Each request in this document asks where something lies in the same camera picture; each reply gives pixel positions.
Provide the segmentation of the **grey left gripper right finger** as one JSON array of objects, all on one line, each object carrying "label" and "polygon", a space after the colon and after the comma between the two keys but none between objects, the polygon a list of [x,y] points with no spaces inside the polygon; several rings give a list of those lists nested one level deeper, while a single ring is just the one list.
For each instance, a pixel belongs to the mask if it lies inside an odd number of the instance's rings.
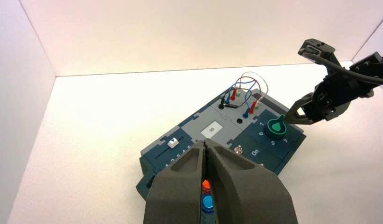
[{"label": "grey left gripper right finger", "polygon": [[205,148],[218,224],[298,223],[292,197],[274,172],[211,139]]}]

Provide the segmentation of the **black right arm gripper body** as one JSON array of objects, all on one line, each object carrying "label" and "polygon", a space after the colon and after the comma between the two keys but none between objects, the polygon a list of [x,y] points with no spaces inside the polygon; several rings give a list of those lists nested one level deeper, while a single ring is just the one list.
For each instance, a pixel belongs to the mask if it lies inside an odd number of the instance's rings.
[{"label": "black right arm gripper body", "polygon": [[383,57],[378,52],[351,65],[349,70],[315,54],[304,53],[304,57],[327,69],[311,102],[304,105],[305,115],[328,113],[325,120],[331,120],[344,113],[352,100],[370,98],[373,89],[383,85]]}]

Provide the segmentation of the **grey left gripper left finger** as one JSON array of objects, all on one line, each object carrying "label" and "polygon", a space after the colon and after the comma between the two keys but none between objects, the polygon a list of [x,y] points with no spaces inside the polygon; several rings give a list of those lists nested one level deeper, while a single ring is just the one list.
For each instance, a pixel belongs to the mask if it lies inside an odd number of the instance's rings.
[{"label": "grey left gripper left finger", "polygon": [[145,224],[200,223],[205,149],[204,142],[198,140],[157,174],[146,199]]}]

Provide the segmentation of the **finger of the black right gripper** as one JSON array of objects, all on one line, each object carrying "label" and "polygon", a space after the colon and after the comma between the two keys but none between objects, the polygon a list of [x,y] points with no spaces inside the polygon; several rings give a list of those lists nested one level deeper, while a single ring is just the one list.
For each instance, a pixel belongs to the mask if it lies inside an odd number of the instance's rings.
[{"label": "finger of the black right gripper", "polygon": [[296,125],[311,125],[325,119],[327,115],[328,113],[298,115],[296,113],[288,112],[285,115],[285,122],[288,124],[296,124]]},{"label": "finger of the black right gripper", "polygon": [[312,95],[313,93],[311,92],[297,100],[284,116],[284,120],[311,120],[311,118],[307,115],[300,115],[298,113],[298,109],[303,107],[305,104],[310,103],[312,100]]}]

